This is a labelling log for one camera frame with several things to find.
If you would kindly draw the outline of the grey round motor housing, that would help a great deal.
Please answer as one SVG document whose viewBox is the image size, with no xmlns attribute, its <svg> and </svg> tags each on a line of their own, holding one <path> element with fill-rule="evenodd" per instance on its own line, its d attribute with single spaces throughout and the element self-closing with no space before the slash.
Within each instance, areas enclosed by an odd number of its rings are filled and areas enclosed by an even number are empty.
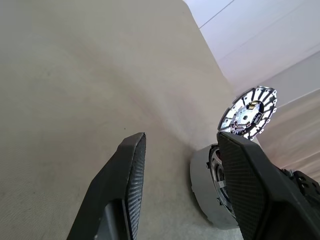
<svg viewBox="0 0 320 240">
<path fill-rule="evenodd" d="M 190 181 L 201 211 L 214 227 L 221 230 L 239 227 L 228 195 L 217 144 L 194 153 L 190 161 Z"/>
</svg>

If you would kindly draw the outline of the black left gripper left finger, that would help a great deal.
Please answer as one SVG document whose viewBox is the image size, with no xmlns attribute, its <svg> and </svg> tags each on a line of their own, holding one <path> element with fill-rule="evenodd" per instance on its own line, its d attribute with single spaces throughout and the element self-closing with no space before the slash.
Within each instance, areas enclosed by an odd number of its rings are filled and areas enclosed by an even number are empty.
<svg viewBox="0 0 320 240">
<path fill-rule="evenodd" d="M 143 132 L 120 143 L 91 181 L 66 240 L 137 240 L 145 155 Z"/>
</svg>

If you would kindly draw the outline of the round circuit board disc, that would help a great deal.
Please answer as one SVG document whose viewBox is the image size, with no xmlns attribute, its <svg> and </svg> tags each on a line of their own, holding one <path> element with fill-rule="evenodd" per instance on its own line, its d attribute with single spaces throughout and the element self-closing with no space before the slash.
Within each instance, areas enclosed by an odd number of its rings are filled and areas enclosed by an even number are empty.
<svg viewBox="0 0 320 240">
<path fill-rule="evenodd" d="M 253 140 L 264 131 L 276 112 L 278 98 L 274 88 L 257 86 L 236 98 L 220 119 L 217 130 Z"/>
</svg>

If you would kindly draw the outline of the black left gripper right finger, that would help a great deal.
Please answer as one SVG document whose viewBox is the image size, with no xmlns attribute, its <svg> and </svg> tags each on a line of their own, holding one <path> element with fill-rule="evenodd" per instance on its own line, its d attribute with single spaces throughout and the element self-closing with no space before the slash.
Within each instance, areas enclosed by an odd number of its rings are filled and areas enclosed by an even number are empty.
<svg viewBox="0 0 320 240">
<path fill-rule="evenodd" d="M 320 184 L 280 169 L 253 141 L 217 135 L 226 189 L 243 240 L 320 240 Z"/>
</svg>

